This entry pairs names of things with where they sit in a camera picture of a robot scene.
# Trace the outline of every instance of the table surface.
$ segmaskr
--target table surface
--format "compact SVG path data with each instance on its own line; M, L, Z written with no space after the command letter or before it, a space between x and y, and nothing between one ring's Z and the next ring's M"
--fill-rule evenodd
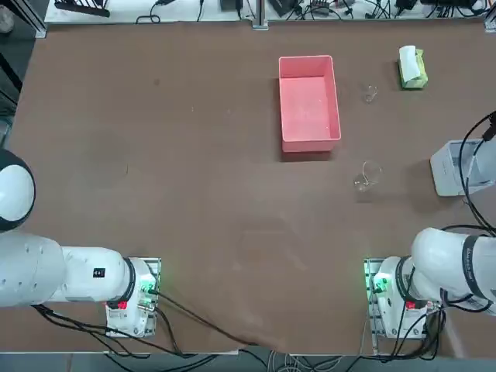
M399 88L405 44L425 50L424 91ZM283 156L277 60L319 54L334 60L342 139L330 157ZM273 350L356 354L363 259L408 254L425 227L473 221L461 198L436 195L429 158L494 110L495 63L481 22L52 28L36 42L10 142L37 183L23 229L161 257L163 291ZM384 175L359 196L364 160ZM474 196L489 219L494 196ZM100 304L54 308L105 321ZM239 346L164 309L184 350ZM30 308L0 312L2 351L102 350ZM493 357L495 330L492 317L450 312L443 355Z

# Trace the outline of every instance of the clear glass cup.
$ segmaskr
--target clear glass cup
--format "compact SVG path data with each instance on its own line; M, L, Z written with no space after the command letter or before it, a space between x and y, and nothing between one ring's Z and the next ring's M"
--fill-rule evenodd
M363 100L372 103L377 96L379 89L375 85L367 85L363 91Z
M362 173L353 179L353 186L358 192L365 192L379 183L382 167L373 160L363 162Z

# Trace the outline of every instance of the pink tray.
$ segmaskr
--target pink tray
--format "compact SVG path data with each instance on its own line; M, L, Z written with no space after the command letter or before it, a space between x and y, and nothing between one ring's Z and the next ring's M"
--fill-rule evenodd
M331 56L279 58L282 150L330 151L341 138Z

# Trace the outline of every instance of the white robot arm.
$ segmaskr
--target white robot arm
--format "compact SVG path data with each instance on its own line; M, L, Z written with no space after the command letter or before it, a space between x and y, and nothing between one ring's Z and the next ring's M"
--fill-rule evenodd
M105 302L107 326L154 334L160 259L122 258L101 247L60 246L10 231L33 210L36 187L26 163L0 150L0 307L48 301Z
M404 337L420 316L441 304L496 315L495 267L495 238L422 230L411 257L388 257L374 277L386 336ZM424 324L425 318L407 337L421 337Z

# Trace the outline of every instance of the black cable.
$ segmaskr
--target black cable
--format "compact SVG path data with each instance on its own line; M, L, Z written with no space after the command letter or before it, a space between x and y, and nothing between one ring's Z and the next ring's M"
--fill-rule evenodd
M134 370L132 370L131 368L126 367L124 364L121 364L120 362L118 362L117 360L115 360L114 358L112 358L111 356L109 356L108 354L105 354L104 353L103 356L106 357L106 358L109 358L114 364L117 364L119 367L121 367L126 372L135 372Z
M179 346L177 346L177 342L176 342L176 338L174 336L174 332L172 331L172 325L171 325L171 322L169 322L169 319L167 318L167 316L165 315L165 312L163 312L161 309L159 309L158 307L155 308L155 312L158 313L158 315L163 319L163 321L165 322L165 326L167 327L167 331L169 333L169 338L170 338L170 342L172 343L172 348L174 349L174 351L178 354L178 355L183 355L183 352L181 351L181 349L179 349Z
M146 355L146 356L137 356L136 354L132 354L130 353L117 339L111 337L111 336L108 336L104 333L100 333L100 332L96 332L96 331L92 331L92 330L89 330L89 329L85 329L84 326L87 325L87 326L90 326L92 328L96 328L96 329L106 329L106 332L116 332L117 333L121 333L123 334L124 336L128 336L138 342L141 342L141 343L144 343L146 345L149 345L149 346L153 346L159 350L162 350L162 351L166 351L168 353L171 353L169 350L166 350L164 349L163 347L161 346L158 346L158 345L155 345L155 344L152 344L152 343L148 343L147 341L144 341L144 340L141 340L135 336L132 336L132 335L128 335L126 334L125 332L120 332L116 329L112 329L112 328L109 328L109 327L104 327L104 326L99 326L99 325L88 325L87 323L83 323L83 322L79 322L77 320L74 320L74 319L70 319L68 317L64 317L62 315L58 315L58 314L55 314L52 310L50 310L49 308L47 308L46 306L44 305L34 305L33 306L48 322L51 322L53 324L55 324L56 326L60 326L62 328L67 328L67 329L73 329L73 330L77 330L77 331L80 331L80 332L86 332L90 335L92 335L93 337L95 337L100 343L103 343L104 345L106 345L113 353L115 353L116 355L118 356L121 356L121 357L127 357L127 356L131 356L131 357L135 357L136 359L146 359L148 357L150 357L150 355ZM59 322L56 322L55 320L51 319L50 316L53 316L55 317L56 319L58 318L62 318L64 321L66 321L65 319L67 319L68 322L72 323L72 324L75 324L76 326L71 326L71 325L67 325L67 324L63 324L63 323L59 323ZM127 355L122 355L116 351L114 351L113 348L111 348L107 343L105 343L104 341L100 340L98 337L96 337L95 335L99 335L99 336L103 336L103 337L106 337L106 338L109 338L111 339L112 341L118 343L128 354ZM108 354L104 354L107 358L109 358L113 363L117 364L119 367L121 367L123 370L127 371L127 372L134 372L133 370L131 370L130 368L124 366L123 364L121 364L119 361L115 360L114 358L112 358L111 356L109 356ZM181 356L183 358L186 358L186 357L195 357L195 355L190 355L190 356ZM180 372L188 372L190 370L194 370L195 368L198 368L198 367L201 367L205 364L207 364L208 362L214 360L217 356L214 355L214 356L207 356L206 358L202 359L202 360L197 360L196 362L194 363L190 363L190 364L187 364L187 365L184 365L184 366L179 366L179 367L174 367L174 368L168 368L166 370L162 370L162 371L157 371L157 372L172 372L172 371L175 371L175 370L181 370Z
M298 363L299 363L299 364L302 364L302 365L304 365L305 367L310 368L310 369L311 369L311 370L313 370L314 372L318 372L317 370L318 370L321 366L323 366L324 364L330 364L330 363L332 363L332 362L337 362L338 360L340 360L340 359L342 358L342 356L335 356L335 357L333 356L333 357L331 357L331 358L329 358L329 359L327 359L327 360L323 360L322 362L318 362L318 363L316 363L316 364L312 364L312 363L310 363L310 360L308 360L308 359L306 358L306 356L304 356L304 357L302 356L301 358L302 358L302 359L306 362L306 364L305 364L305 363L302 363L300 360L298 360Z
M462 298L458 298L457 300L449 301L447 292L445 291L445 293L446 293L446 300L444 302L447 303L448 305L461 304L462 302L470 300L474 296L473 294L470 293L467 294L466 296L463 296Z
M166 370L159 370L157 372L173 372L176 370L181 370L180 372L187 372L189 370L194 370L195 368L199 368L201 366L206 365L207 363L210 363L213 361L215 358L218 358L219 355L209 355L203 359L197 360L196 362L186 364L184 366L179 366L179 367L172 367L172 368L167 368Z
M415 273L415 267L412 268L412 272L410 273L410 278L408 279L408 287L406 288L407 295L410 292L410 288L412 287L414 273ZM394 341L394 347L393 347L393 351L391 352L391 357L396 354L396 346L398 346L398 341L400 339L400 331L401 331L401 326L403 325L403 318L405 317L405 311L406 311L406 300L403 301L403 310L401 311L400 323L398 325L398 334L396 335L396 341Z
M196 19L196 22L200 22L200 18L202 17L203 2L204 0L200 0L200 11L198 12L198 18Z
M248 4L248 8L250 9L251 16L256 18L257 16L253 12L253 8L251 7L250 0L246 0L246 3Z
M148 359L150 357L150 355L137 355L135 353L132 353L130 352L120 341L118 341L117 339L111 337L111 336L108 336L104 333L101 333L101 332L96 332L96 331L91 331L89 329L85 329L84 327L82 326L71 326L71 325L67 325L67 324L63 324L63 323L60 323L60 322L56 322L54 321L53 319L51 319L45 312L44 312L44 308L41 308L40 305L34 305L33 306L37 311L38 313L43 316L48 322L56 325L56 326L59 326L59 327L62 327L62 328L67 328L67 329L73 329L75 331L78 331L78 332L86 332L88 333L89 335L93 336L94 338L96 338L101 344L103 344L104 346L106 346L111 352L113 352L114 354L116 355L119 355L120 357L133 357L133 358L136 358L136 359ZM111 341L117 343L125 352L126 354L121 354L117 351L115 351L112 347L110 347L109 344L107 344L105 341L99 339L98 337L96 337L96 335L99 335L99 336L102 336L102 337L105 337L107 339L110 339Z
M348 366L348 368L346 368L345 372L350 372L351 369L353 368L353 366L355 364L357 364L358 360L360 360L360 359L364 359L363 356L357 356L356 359L353 362L351 362L351 364Z
M152 291L149 291L148 293L151 293L152 295L158 295L160 297L162 297L163 299L167 300L168 302L170 302L172 305L176 306L177 308L179 308L180 310L182 310L183 312L187 313L188 315L190 315L192 318L194 318L195 320L197 320L198 322L200 323L203 323L205 326L209 326L210 328L214 329L215 331L223 334L224 336L226 336L227 338L233 340L233 341L236 341L237 343L242 343L244 345L250 345L250 346L258 346L257 343L252 343L250 341L246 341L244 339L240 339L239 337L236 337L232 334L230 334L229 332L225 331L224 329L221 329L219 328L217 325L209 322L208 320L202 318L200 315L196 315L194 312L192 312L191 310L185 308L183 305L181 305L180 303L178 303L177 301L173 300L172 298L170 298L169 296L166 296L165 294L163 293L160 293L159 291L155 291L155 290L152 290Z
M291 18L294 12L295 12L295 8L293 8L293 10L291 10L291 13L289 13L288 17L286 18L287 21Z
M126 333L126 332L123 332L123 331L120 331L118 329L113 329L113 328L109 328L107 326L104 326L104 325L93 325L93 324L88 324L88 323L85 323L85 322L79 322L78 320L75 320L75 319L72 319L72 318L69 318L67 316L62 316L62 315L59 315L57 313L55 313L52 309L50 308L47 308L46 306L43 306L43 310L42 312L40 312L40 310L38 308L35 307L35 309L43 316L43 315L46 315L46 317L44 316L44 318L46 320L49 320L47 317L53 317L55 319L59 319L59 320L62 320L62 321L65 321L65 322L69 322L69 323L72 323L76 326L82 326L84 328L93 328L93 329L100 329L102 331L105 331L105 332L114 332L114 333L118 333L120 335L123 335L123 336L127 336L129 337L130 339L133 339L135 341L137 341L138 343L142 343L143 345L147 345L147 346L151 346L155 349L158 349L160 351L164 351L165 353L169 353L169 354L173 354L173 355L177 355L174 351L172 350L168 350L160 345L157 345L155 343L150 343L144 339L141 339L139 337L136 337L134 335L131 335L129 333ZM71 328L70 326L68 325L62 325L60 323L56 323L53 319L50 319L49 322L52 322L53 324L57 325L57 326L61 326L61 327L64 327L64 328Z
M256 360L258 360L259 362L261 362L264 365L265 368L267 368L267 363L265 363L264 360L262 358L260 358L258 355L256 355L255 353L252 353L251 351L246 350L246 349L240 349L239 351L241 353L246 353L246 354L251 355L253 358L255 358Z
M2 89L0 89L0 95L5 98L7 101L9 101L11 103L11 105L13 105L14 107L17 107L17 102L14 98L12 98L10 95L8 95L7 93L5 93Z
M314 16L313 16L313 12L312 12L312 11L313 11L313 10L316 10L316 9L323 9L323 8L327 9L327 7L326 7L326 6L319 6L319 7L317 7L317 8L313 8L313 9L312 9L312 8L310 8L310 9L306 9L306 10L305 10L305 11L301 14L301 16L302 16L303 18L300 18L300 19L303 19L303 20L304 20L304 19L305 19L305 16L306 16L306 15L310 12L310 14L312 15L312 19L315 21L315 18L314 18ZM335 12L334 10L329 9L329 14L330 14L330 13L332 13L332 14L336 14L336 15L337 15L337 17L338 17L338 19L339 19L340 21L342 21L342 20L343 20L343 18L341 18L341 15L339 15L339 14L338 14L337 12Z
M355 19L355 17L353 17L353 9L350 8L346 0L342 0L342 1L344 6L346 6L346 9L348 9L348 14L351 16L351 19Z
M462 306L459 306L459 305L455 305L455 304L451 304L449 305L451 308L457 308L463 312L473 312L473 313L478 313L478 312L485 312L486 310L488 310L491 306L493 305L493 302L492 301L488 301L487 304L482 307L482 308L478 308L478 309L473 309L473 308L464 308Z
M483 117L478 122L476 122L475 125L467 132L467 134L463 138L463 141L460 145L460 151L458 153L458 171L460 174L460 182L462 184L462 189L465 193L465 197L467 198L467 203L470 207L470 210L472 211L472 214L474 215L474 218L477 220L477 222L479 222L479 224L481 226L487 228L487 231L492 236L496 236L496 229L494 229L494 227L489 222L486 221L486 219L482 216L482 214L476 208L475 204L470 199L470 194L468 191L468 182L467 182L467 184L465 184L465 179L463 178L463 170L462 170L462 155L463 155L463 148L465 146L466 141L468 140L468 138L474 132L475 129L477 129L483 122L485 122L486 120L491 118L493 115L496 115L496 112L492 112L492 113L486 115L485 117Z
M372 5L377 5L377 7L381 10L381 14L384 14L384 17L386 19L389 19L390 18L390 16L388 16L388 12L386 12L386 9L384 9L381 5L379 5L379 2L381 2L381 0L378 0L377 2L372 2L371 0L362 0L362 1L368 2L368 3L372 4Z
M436 4L434 5L434 8L432 8L431 12L426 16L426 18L430 18L431 15L434 14L438 6L439 6L439 1L436 0Z
M150 8L150 14L149 15L140 15L138 18L136 18L136 23L135 24L138 24L140 23L140 20L141 19L149 19L150 22L152 23L160 23L162 22L162 19L156 15L156 14L152 14L153 13L153 9L158 6L160 4L160 0L158 0L157 2L155 2L152 7Z
M462 224L462 225L449 225L446 227L443 227L441 230L442 231L449 231L453 229L474 229L474 230L481 230L481 231L489 231L487 228L479 225L467 225L467 224Z

